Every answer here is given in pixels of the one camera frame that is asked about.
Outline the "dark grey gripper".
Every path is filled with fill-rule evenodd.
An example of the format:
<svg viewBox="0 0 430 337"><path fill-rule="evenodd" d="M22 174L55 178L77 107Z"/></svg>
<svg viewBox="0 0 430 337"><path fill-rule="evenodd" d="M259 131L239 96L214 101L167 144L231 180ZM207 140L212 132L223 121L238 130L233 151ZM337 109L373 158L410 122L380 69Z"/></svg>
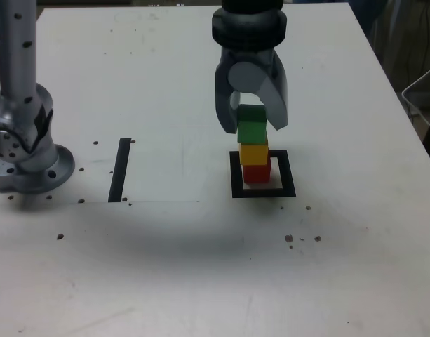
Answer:
<svg viewBox="0 0 430 337"><path fill-rule="evenodd" d="M266 111L268 122L280 130L288 125L288 87L284 66L276 51L235 51L221 48L215 71L215 110L226 133L236 133L236 108L231 106L231 95L256 95Z"/></svg>

